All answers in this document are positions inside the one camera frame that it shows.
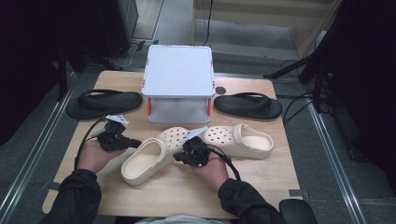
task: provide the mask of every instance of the hand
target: hand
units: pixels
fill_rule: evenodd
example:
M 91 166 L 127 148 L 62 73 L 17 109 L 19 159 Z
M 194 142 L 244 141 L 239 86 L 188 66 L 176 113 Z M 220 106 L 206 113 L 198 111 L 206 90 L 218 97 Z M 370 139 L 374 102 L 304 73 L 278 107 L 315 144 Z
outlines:
M 225 162 L 213 152 L 210 152 L 209 161 L 205 166 L 192 166 L 191 169 L 215 191 L 219 191 L 221 185 L 229 178 Z
M 124 153 L 126 149 L 105 151 L 96 140 L 85 143 L 78 159 L 77 169 L 90 170 L 94 173 L 101 171 L 109 161 Z

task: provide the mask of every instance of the black flip-flop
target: black flip-flop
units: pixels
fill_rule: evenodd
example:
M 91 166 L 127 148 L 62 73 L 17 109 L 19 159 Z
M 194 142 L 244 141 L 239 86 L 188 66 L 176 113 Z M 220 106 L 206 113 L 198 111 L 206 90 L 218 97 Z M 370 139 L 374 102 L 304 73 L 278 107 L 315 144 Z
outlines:
M 249 119 L 275 119 L 282 113 L 279 101 L 257 92 L 218 96 L 214 106 L 224 114 Z
M 136 109 L 142 101 L 142 95 L 134 91 L 90 90 L 71 100 L 66 113 L 72 119 L 99 119 Z

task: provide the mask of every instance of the table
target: table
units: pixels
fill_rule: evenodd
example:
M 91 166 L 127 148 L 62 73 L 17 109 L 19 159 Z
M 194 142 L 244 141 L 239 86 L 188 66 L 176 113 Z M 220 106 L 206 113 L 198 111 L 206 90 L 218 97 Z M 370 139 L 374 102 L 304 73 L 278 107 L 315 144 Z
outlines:
M 342 0 L 215 0 L 211 20 L 288 27 L 300 58 L 332 24 Z M 194 0 L 195 19 L 209 17 L 210 1 Z
M 142 80 L 141 73 L 105 71 L 99 76 L 95 88 L 141 92 Z M 224 87 L 226 94 L 256 91 L 276 98 L 274 87 L 269 80 L 216 77 L 215 83 L 216 86 Z M 130 121 L 123 134 L 141 141 L 173 127 L 149 123 L 147 99 L 144 99 L 138 109 L 124 113 L 123 116 Z M 54 182 L 61 183 L 73 171 L 78 146 L 93 123 L 94 121 L 82 121 L 78 124 Z M 272 154 L 264 160 L 233 159 L 242 180 L 249 182 L 276 208 L 283 199 L 301 198 L 290 197 L 289 193 L 289 189 L 300 187 L 281 117 L 270 121 L 239 119 L 222 115 L 213 109 L 211 120 L 206 125 L 210 127 L 238 123 L 245 123 L 259 132 L 268 133 L 275 144 Z M 191 130 L 202 126 L 183 127 Z M 98 214 L 130 217 L 169 217 L 185 214 L 206 218 L 233 218 L 233 215 L 221 209 L 217 193 L 195 175 L 188 165 L 181 162 L 174 161 L 141 185 L 126 184 L 120 175 L 120 168 L 134 152 L 134 148 L 128 149 L 97 174 L 103 192 Z M 56 190 L 49 190 L 42 206 L 45 213 L 50 210 L 56 195 Z

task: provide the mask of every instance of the black jacket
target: black jacket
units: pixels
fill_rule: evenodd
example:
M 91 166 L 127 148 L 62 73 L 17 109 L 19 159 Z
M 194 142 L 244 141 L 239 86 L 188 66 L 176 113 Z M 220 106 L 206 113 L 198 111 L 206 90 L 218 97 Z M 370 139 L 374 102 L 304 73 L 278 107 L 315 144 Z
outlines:
M 92 223 L 102 191 L 96 174 L 75 170 L 59 188 L 50 212 L 41 223 Z M 279 212 L 249 183 L 228 179 L 219 189 L 221 207 L 237 216 L 239 223 L 286 223 Z

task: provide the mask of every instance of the person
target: person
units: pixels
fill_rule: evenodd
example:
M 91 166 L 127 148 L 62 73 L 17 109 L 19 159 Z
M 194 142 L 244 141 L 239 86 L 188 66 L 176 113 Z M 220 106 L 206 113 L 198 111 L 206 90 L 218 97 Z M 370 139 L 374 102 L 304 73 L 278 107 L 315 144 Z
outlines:
M 88 141 L 77 169 L 62 182 L 51 210 L 40 223 L 92 223 L 102 198 L 96 173 L 125 150 L 105 151 L 96 140 Z M 209 154 L 205 166 L 191 169 L 218 193 L 221 207 L 238 217 L 238 223 L 286 223 L 249 183 L 231 179 L 225 162 L 215 153 Z

